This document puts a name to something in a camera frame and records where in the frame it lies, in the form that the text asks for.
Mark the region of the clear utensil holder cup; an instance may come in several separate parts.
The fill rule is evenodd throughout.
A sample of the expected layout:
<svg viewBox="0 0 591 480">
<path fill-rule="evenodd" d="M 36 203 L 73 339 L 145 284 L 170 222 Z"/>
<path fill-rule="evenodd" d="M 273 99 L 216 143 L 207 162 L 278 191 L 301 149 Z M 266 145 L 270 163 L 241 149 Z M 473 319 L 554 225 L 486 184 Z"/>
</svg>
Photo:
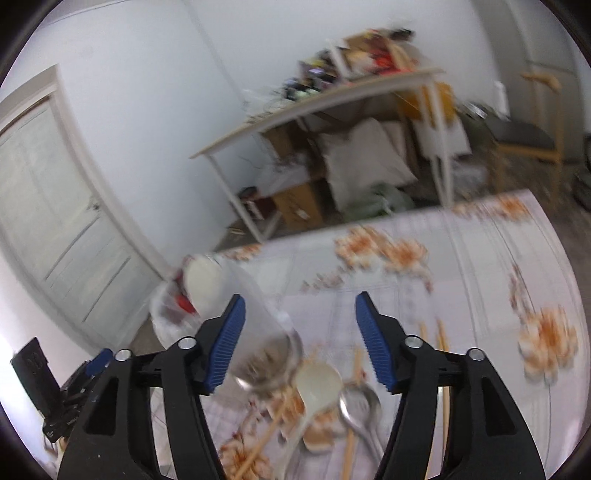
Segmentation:
<svg viewBox="0 0 591 480">
<path fill-rule="evenodd" d="M 235 294 L 245 300 L 245 324 L 216 394 L 242 399 L 287 385 L 303 358 L 301 338 L 290 316 L 271 305 L 252 275 L 228 259 L 198 255 L 183 268 L 183 287 L 204 319 L 221 314 Z"/>
</svg>

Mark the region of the metal spoon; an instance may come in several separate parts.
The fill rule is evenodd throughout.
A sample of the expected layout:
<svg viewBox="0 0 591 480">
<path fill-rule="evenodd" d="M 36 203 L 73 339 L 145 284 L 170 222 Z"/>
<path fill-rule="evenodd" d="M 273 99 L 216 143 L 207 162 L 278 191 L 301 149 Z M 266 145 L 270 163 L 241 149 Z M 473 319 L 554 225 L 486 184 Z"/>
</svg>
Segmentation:
<svg viewBox="0 0 591 480">
<path fill-rule="evenodd" d="M 342 394 L 346 386 L 339 393 L 339 403 L 342 402 Z M 376 392 L 366 384 L 360 384 L 353 392 L 356 400 L 353 401 L 356 418 L 356 435 L 365 441 L 370 454 L 373 455 L 377 463 L 380 463 L 384 456 L 384 446 L 379 437 L 378 427 L 382 418 L 382 407 Z"/>
</svg>

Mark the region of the floral tablecloth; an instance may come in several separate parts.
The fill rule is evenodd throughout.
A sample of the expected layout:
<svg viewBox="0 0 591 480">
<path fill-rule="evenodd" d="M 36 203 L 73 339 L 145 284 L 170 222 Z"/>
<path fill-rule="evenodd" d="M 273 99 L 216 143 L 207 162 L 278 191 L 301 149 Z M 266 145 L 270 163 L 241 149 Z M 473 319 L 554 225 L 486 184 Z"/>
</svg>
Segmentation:
<svg viewBox="0 0 591 480">
<path fill-rule="evenodd" d="M 590 342 L 574 271 L 529 191 L 318 230 L 216 260 L 259 286 L 308 350 L 342 375 L 363 343 L 362 292 L 410 334 L 483 350 L 519 406 L 547 474 L 574 451 Z"/>
</svg>

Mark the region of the white plastic spoon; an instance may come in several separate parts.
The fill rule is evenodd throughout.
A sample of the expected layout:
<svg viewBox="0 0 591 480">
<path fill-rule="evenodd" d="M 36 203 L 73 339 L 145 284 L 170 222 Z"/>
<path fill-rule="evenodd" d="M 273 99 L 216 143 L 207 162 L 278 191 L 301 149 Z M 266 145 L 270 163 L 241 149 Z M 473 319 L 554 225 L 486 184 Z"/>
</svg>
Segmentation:
<svg viewBox="0 0 591 480">
<path fill-rule="evenodd" d="M 274 467 L 273 478 L 286 478 L 291 458 L 305 431 L 311 425 L 315 415 L 331 409 L 339 399 L 342 390 L 342 377 L 337 369 L 325 362 L 312 361 L 301 366 L 294 376 L 294 387 L 304 404 L 304 414 L 298 420 L 290 438 L 287 439 L 283 455 Z"/>
</svg>

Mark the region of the white panel door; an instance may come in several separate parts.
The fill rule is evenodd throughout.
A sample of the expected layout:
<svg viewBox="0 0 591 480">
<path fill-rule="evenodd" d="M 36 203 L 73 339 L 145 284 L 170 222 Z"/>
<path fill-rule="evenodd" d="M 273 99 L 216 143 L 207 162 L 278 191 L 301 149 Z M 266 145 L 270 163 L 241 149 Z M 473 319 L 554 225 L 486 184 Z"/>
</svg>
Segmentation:
<svg viewBox="0 0 591 480">
<path fill-rule="evenodd" d="M 161 277 L 85 148 L 51 66 L 1 102 L 1 248 L 59 328 L 126 347 Z"/>
</svg>

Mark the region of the green plastic bag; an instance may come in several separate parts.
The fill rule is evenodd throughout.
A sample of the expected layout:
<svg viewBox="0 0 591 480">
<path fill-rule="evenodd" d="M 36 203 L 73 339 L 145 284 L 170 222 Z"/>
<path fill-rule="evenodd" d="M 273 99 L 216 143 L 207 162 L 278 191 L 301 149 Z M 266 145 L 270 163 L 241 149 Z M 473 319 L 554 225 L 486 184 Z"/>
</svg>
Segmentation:
<svg viewBox="0 0 591 480">
<path fill-rule="evenodd" d="M 391 184 L 378 182 L 349 202 L 342 215 L 349 221 L 361 221 L 407 212 L 415 207 L 415 202 L 407 193 Z"/>
</svg>

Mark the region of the cardboard box under table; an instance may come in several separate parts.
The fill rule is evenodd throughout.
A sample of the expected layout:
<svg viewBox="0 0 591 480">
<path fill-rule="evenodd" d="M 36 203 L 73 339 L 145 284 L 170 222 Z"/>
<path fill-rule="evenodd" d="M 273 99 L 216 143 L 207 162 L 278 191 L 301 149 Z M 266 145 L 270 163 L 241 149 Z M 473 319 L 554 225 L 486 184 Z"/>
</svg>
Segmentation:
<svg viewBox="0 0 591 480">
<path fill-rule="evenodd" d="M 310 230 L 324 223 L 317 194 L 311 183 L 277 192 L 273 195 L 273 202 L 290 230 Z"/>
</svg>

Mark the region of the wooden chair black seat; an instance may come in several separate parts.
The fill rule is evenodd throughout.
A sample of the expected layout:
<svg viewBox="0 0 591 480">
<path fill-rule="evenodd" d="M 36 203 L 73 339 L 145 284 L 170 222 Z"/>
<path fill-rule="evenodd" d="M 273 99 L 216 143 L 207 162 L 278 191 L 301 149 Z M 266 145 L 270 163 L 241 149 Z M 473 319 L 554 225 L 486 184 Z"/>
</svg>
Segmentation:
<svg viewBox="0 0 591 480">
<path fill-rule="evenodd" d="M 521 77 L 527 81 L 532 93 L 533 121 L 524 122 L 513 119 L 502 119 L 488 116 L 484 124 L 493 141 L 492 155 L 495 158 L 494 173 L 495 191 L 503 190 L 505 166 L 504 156 L 519 156 L 538 159 L 554 166 L 551 176 L 550 206 L 555 208 L 561 190 L 564 167 L 564 108 L 561 97 L 562 84 L 559 79 L 549 73 L 522 72 Z M 555 133 L 551 137 L 540 126 L 540 104 L 536 96 L 535 85 L 546 87 L 555 98 L 554 126 Z"/>
</svg>

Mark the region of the white wooden side table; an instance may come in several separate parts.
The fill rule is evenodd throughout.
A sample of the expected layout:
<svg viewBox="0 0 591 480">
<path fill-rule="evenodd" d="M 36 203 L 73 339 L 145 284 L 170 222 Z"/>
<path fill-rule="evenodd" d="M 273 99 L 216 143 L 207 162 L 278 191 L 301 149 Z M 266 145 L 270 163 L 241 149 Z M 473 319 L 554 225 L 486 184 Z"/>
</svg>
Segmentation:
<svg viewBox="0 0 591 480">
<path fill-rule="evenodd" d="M 439 201 L 445 208 L 454 205 L 454 179 L 452 158 L 450 154 L 447 127 L 445 121 L 444 102 L 437 86 L 438 77 L 446 71 L 439 66 L 419 68 L 412 72 L 403 72 L 387 76 L 373 76 L 353 83 L 346 83 L 331 90 L 311 95 L 307 99 L 290 102 L 279 110 L 255 117 L 242 123 L 241 126 L 217 138 L 211 144 L 201 148 L 190 156 L 192 160 L 204 158 L 211 165 L 214 177 L 221 190 L 238 212 L 247 230 L 256 242 L 269 240 L 280 222 L 280 212 L 276 212 L 266 222 L 266 227 L 259 229 L 252 220 L 249 211 L 243 206 L 238 195 L 229 186 L 215 154 L 245 137 L 266 132 L 271 128 L 291 121 L 304 121 L 308 116 L 315 116 L 337 129 L 345 129 L 346 123 L 329 114 L 329 110 L 358 102 L 365 107 L 369 99 L 381 95 L 398 96 L 403 91 L 415 93 L 419 109 L 427 129 L 433 135 L 427 139 L 426 150 L 431 163 L 431 171 Z"/>
</svg>

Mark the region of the white sack under table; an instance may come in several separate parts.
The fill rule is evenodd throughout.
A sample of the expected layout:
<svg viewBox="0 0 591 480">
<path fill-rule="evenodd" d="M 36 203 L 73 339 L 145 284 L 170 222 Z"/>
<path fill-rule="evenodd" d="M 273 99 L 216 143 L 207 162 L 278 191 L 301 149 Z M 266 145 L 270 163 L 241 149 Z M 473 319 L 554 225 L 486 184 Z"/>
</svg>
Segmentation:
<svg viewBox="0 0 591 480">
<path fill-rule="evenodd" d="M 377 183 L 403 187 L 417 181 L 408 164 L 405 128 L 368 118 L 345 132 L 320 136 L 332 199 L 339 212 Z"/>
</svg>

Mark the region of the clutter box on table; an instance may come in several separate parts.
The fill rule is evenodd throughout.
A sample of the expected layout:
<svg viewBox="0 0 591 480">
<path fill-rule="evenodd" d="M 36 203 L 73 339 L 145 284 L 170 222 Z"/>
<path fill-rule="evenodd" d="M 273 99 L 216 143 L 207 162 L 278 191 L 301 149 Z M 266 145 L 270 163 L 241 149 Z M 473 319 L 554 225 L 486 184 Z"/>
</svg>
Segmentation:
<svg viewBox="0 0 591 480">
<path fill-rule="evenodd" d="M 414 35 L 406 28 L 367 29 L 346 37 L 342 44 L 329 42 L 329 58 L 339 77 L 348 81 L 412 72 L 418 61 L 406 47 Z"/>
</svg>

